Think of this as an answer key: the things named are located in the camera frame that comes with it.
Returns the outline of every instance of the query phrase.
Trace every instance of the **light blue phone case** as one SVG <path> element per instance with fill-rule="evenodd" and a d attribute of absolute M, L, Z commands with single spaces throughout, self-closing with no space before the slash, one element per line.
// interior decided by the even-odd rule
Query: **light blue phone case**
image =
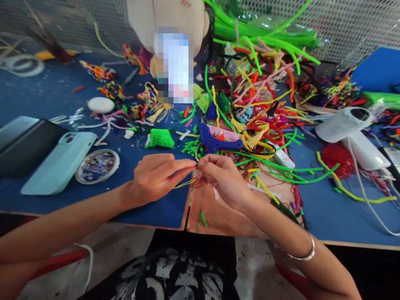
<path fill-rule="evenodd" d="M 56 195 L 62 192 L 92 147 L 97 135 L 68 132 L 21 190 L 23 195 Z"/>

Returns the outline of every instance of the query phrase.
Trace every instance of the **hot glue gun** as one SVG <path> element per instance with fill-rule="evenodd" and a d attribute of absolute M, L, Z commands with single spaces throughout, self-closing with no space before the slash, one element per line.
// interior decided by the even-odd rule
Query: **hot glue gun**
<path fill-rule="evenodd" d="M 205 150 L 206 154 L 215 154 L 215 152 L 217 150 L 236 150 L 236 151 L 240 151 L 244 146 L 243 145 L 243 141 L 240 138 L 237 141 L 234 141 L 234 142 L 226 142 L 226 141 L 219 140 L 219 139 L 215 138 L 211 134 L 210 127 L 208 127 L 206 123 L 201 123 L 200 139 L 201 139 L 201 143 L 204 146 L 206 146 L 206 150 Z"/>

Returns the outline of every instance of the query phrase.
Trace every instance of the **silver bangle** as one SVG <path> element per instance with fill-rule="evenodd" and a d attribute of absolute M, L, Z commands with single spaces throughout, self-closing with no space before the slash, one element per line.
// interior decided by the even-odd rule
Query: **silver bangle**
<path fill-rule="evenodd" d="M 307 256 L 307 257 L 305 257 L 305 258 L 297 258 L 297 257 L 294 257 L 293 255 L 290 255 L 289 253 L 287 254 L 287 255 L 289 255 L 291 258 L 293 258 L 293 259 L 295 259 L 295 260 L 302 260 L 302 261 L 307 261 L 307 260 L 310 260 L 311 258 L 313 258 L 314 257 L 314 255 L 315 255 L 315 242 L 314 242 L 314 239 L 312 238 L 313 236 L 311 235 L 311 233 L 309 233 L 307 230 L 306 230 L 306 232 L 308 233 L 308 235 L 310 236 L 310 238 L 311 238 L 311 242 L 312 242 L 312 249 L 311 249 L 311 253 Z"/>

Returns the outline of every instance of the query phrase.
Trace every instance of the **stuffed toy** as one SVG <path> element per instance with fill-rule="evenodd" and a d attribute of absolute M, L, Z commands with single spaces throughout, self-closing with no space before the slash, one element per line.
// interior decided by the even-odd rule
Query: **stuffed toy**
<path fill-rule="evenodd" d="M 179 28 L 180 33 L 193 37 L 193 58 L 201 49 L 208 32 L 210 19 L 203 0 L 127 0 L 129 23 L 147 52 L 152 53 L 150 73 L 159 72 L 158 28 Z M 145 53 L 140 58 L 146 62 Z"/>

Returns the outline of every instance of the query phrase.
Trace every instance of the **mesh fence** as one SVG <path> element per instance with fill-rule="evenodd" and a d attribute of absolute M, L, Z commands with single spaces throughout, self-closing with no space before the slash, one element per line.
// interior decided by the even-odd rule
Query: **mesh fence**
<path fill-rule="evenodd" d="M 228 0 L 219 0 L 228 5 Z M 291 18 L 304 0 L 239 0 L 245 12 Z M 60 41 L 90 48 L 101 48 L 93 23 L 99 25 L 105 44 L 121 50 L 140 42 L 130 27 L 126 0 L 29 0 L 43 25 Z M 0 31 L 24 34 L 24 26 L 36 25 L 23 0 L 0 0 Z M 323 46 L 311 54 L 332 60 L 343 69 L 358 64 L 377 47 L 400 48 L 399 0 L 314 0 L 296 19 L 297 24 L 313 28 Z M 332 72 L 333 66 L 321 66 L 319 73 Z"/>

